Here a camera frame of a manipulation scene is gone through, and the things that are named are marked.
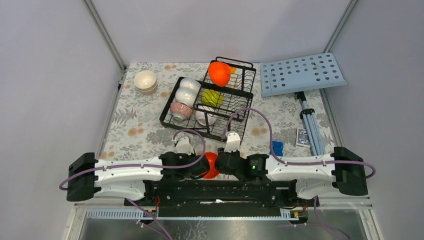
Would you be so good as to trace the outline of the plain beige bowl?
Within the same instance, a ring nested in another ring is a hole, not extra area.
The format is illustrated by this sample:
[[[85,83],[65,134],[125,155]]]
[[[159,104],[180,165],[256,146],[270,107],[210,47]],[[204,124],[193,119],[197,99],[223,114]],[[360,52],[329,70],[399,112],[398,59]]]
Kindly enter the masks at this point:
[[[158,89],[158,83],[156,82],[150,88],[139,88],[139,91],[144,95],[152,95],[157,91],[157,89]]]

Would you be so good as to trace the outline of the black wire dish rack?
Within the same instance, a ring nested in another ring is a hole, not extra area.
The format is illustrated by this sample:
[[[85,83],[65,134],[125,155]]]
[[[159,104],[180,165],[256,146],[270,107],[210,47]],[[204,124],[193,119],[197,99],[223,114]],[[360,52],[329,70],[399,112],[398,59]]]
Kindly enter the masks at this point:
[[[201,125],[192,114],[184,120],[177,120],[171,113],[171,104],[177,100],[177,91],[181,87],[183,77],[179,77],[160,114],[162,126],[176,130],[192,129],[203,137],[216,141],[225,141],[224,133],[235,132],[244,136],[249,111],[240,111],[250,107],[253,101],[253,85],[257,70],[253,63],[217,56],[215,62],[222,62],[234,69],[226,86],[213,83],[208,73],[198,81],[200,89],[195,97],[192,109],[194,113],[202,113],[204,117],[215,117],[216,121],[206,120]]]

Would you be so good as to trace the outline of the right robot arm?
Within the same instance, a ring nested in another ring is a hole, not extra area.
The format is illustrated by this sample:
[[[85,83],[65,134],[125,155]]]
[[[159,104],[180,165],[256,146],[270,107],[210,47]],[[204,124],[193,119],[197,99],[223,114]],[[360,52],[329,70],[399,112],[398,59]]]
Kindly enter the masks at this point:
[[[239,152],[220,152],[215,168],[240,181],[292,182],[287,201],[293,206],[320,194],[336,192],[347,196],[368,194],[364,160],[345,147],[332,153],[307,157],[284,157],[253,154],[246,158]]]

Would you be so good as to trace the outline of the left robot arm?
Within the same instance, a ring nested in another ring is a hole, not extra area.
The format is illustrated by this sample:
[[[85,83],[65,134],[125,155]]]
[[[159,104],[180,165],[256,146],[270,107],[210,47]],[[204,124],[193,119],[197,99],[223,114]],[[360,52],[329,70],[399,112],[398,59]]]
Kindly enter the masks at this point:
[[[148,206],[155,192],[146,181],[182,181],[210,170],[205,155],[168,151],[159,156],[119,163],[96,159],[93,152],[82,154],[68,167],[68,178],[59,185],[66,200],[82,202],[93,197],[123,198]]]

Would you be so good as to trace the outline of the beige patterned bowl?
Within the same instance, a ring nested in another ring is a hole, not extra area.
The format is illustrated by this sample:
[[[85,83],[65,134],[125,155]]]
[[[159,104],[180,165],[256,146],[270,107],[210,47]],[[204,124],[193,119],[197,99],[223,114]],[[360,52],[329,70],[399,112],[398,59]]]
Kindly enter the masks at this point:
[[[157,84],[157,77],[153,71],[143,70],[134,77],[134,85],[140,90],[153,88]]]

